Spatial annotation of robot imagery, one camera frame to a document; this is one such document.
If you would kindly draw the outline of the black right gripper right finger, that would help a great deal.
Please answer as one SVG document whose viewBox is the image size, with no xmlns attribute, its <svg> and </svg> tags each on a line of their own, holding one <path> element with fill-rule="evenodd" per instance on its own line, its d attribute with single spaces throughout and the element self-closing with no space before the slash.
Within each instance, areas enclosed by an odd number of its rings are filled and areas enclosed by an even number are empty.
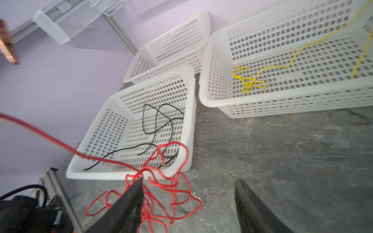
<svg viewBox="0 0 373 233">
<path fill-rule="evenodd" d="M 242 233 L 291 233 L 242 179 L 235 181 L 235 203 Z"/>
</svg>

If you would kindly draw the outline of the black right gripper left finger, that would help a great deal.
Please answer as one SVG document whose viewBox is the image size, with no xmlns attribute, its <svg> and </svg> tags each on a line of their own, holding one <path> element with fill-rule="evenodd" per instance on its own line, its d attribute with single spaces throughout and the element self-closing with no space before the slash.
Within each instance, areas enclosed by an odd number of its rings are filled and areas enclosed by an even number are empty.
<svg viewBox="0 0 373 233">
<path fill-rule="evenodd" d="M 87 232 L 136 233 L 141 222 L 143 199 L 142 179 L 138 179 Z"/>
</svg>

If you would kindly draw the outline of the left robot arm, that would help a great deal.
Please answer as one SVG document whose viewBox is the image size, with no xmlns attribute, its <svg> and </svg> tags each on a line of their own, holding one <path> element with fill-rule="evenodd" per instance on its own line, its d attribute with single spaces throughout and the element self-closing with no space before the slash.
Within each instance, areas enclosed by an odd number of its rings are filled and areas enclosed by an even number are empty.
<svg viewBox="0 0 373 233">
<path fill-rule="evenodd" d="M 43 192 L 39 197 L 18 195 L 27 189 Z M 74 233 L 74 226 L 61 198 L 54 196 L 50 201 L 47 189 L 39 184 L 26 185 L 1 196 L 2 233 Z"/>
</svg>

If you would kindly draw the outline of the white basket front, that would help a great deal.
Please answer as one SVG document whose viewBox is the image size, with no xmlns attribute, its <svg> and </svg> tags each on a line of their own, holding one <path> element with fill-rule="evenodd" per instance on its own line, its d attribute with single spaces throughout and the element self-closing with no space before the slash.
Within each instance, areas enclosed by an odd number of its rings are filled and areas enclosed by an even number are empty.
<svg viewBox="0 0 373 233">
<path fill-rule="evenodd" d="M 182 65 L 113 94 L 103 105 L 66 177 L 124 180 L 143 165 L 159 168 L 158 179 L 192 166 L 196 117 L 194 69 Z"/>
</svg>

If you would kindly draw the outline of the white basket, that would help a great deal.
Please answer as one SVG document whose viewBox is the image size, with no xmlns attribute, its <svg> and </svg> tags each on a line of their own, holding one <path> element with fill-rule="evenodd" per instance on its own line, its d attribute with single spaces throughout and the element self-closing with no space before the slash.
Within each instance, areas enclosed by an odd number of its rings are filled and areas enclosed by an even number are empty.
<svg viewBox="0 0 373 233">
<path fill-rule="evenodd" d="M 191 65 L 195 74 L 200 73 L 210 33 L 210 16 L 203 11 L 142 46 L 123 81 L 141 83 L 181 65 Z"/>
<path fill-rule="evenodd" d="M 159 168 L 158 179 L 192 166 L 196 117 L 194 69 L 182 65 L 113 94 L 103 105 L 66 177 L 124 180 L 143 165 Z"/>
<path fill-rule="evenodd" d="M 215 31 L 199 99 L 230 118 L 373 104 L 372 1 L 287 1 Z"/>
</svg>

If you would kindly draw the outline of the white basket back right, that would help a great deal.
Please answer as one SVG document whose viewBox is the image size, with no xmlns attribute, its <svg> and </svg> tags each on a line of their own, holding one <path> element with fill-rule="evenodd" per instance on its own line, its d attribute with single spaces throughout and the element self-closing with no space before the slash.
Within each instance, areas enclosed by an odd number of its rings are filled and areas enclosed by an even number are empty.
<svg viewBox="0 0 373 233">
<path fill-rule="evenodd" d="M 230 118 L 373 104 L 372 1 L 287 1 L 215 31 L 199 99 Z"/>
</svg>

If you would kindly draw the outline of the white basket back left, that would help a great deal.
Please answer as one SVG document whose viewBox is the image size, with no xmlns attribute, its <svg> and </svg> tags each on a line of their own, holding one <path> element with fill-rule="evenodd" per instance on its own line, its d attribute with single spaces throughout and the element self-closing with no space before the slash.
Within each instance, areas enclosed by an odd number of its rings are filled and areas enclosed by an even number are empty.
<svg viewBox="0 0 373 233">
<path fill-rule="evenodd" d="M 203 11 L 142 46 L 123 81 L 141 83 L 181 65 L 191 65 L 195 74 L 200 73 L 210 33 L 210 16 Z"/>
</svg>

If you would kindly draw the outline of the white mesh wall box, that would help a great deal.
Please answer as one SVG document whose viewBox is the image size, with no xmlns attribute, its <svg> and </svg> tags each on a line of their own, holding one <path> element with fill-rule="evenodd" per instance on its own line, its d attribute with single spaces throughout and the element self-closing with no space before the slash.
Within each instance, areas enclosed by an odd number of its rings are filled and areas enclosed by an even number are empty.
<svg viewBox="0 0 373 233">
<path fill-rule="evenodd" d="M 101 12 L 89 0 L 54 1 L 38 10 L 33 22 L 59 45 L 71 41 L 95 21 Z"/>
</svg>

